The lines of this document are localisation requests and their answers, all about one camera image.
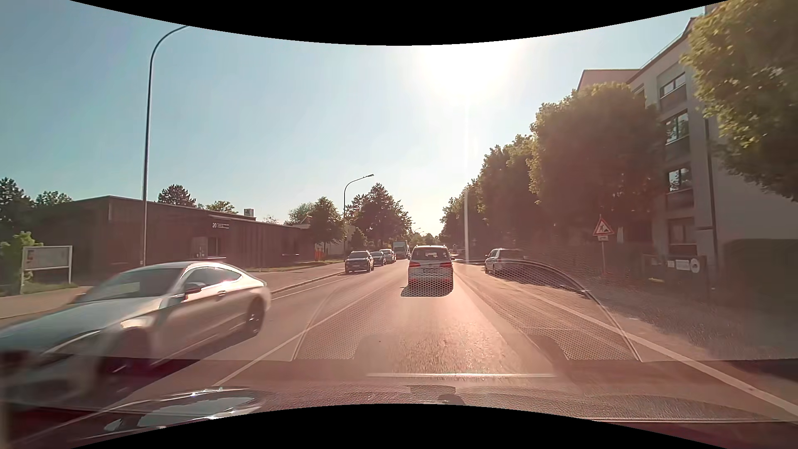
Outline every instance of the road sign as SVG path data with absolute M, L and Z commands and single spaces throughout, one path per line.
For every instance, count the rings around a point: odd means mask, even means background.
M 593 230 L 593 236 L 611 236 L 613 234 L 615 234 L 615 231 L 613 231 L 606 220 L 599 215 L 596 229 Z

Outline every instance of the white suv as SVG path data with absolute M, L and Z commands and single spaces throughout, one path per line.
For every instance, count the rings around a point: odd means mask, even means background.
M 413 248 L 407 268 L 408 285 L 436 282 L 452 285 L 454 268 L 445 246 L 424 245 Z

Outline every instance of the rear windshield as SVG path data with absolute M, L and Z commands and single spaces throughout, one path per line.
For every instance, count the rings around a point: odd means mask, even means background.
M 447 260 L 449 254 L 444 248 L 415 248 L 411 258 L 413 260 Z
M 502 249 L 499 251 L 500 257 L 507 257 L 508 259 L 523 260 L 523 252 L 517 249 Z

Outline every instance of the dark car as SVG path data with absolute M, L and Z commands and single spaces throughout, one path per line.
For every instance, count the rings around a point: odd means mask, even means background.
M 344 260 L 344 270 L 351 272 L 370 272 L 374 270 L 374 258 L 368 251 L 352 251 Z

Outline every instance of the street lamp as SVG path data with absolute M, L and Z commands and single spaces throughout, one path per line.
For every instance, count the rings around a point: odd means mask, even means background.
M 188 28 L 188 25 L 183 25 L 180 28 L 175 28 L 174 30 L 166 33 L 158 41 L 158 43 L 155 44 L 155 48 L 152 49 L 152 55 L 150 55 L 150 73 L 149 73 L 149 81 L 147 83 L 147 129 L 144 132 L 144 183 L 142 184 L 141 188 L 141 202 L 144 204 L 144 216 L 141 226 L 141 266 L 142 267 L 147 264 L 147 168 L 149 163 L 150 105 L 152 104 L 152 62 L 155 60 L 155 52 L 156 50 L 158 50 L 158 46 L 160 45 L 160 43 L 163 42 L 165 38 L 168 38 L 171 34 L 177 33 L 183 28 Z
M 346 224 L 346 188 L 349 187 L 349 184 L 352 184 L 355 181 L 360 181 L 361 179 L 366 179 L 367 177 L 372 177 L 372 176 L 374 176 L 374 173 L 349 181 L 349 183 L 346 184 L 346 186 L 344 186 L 344 207 L 341 209 L 341 214 L 343 215 L 344 224 Z M 346 227 L 344 227 L 344 255 L 346 255 Z

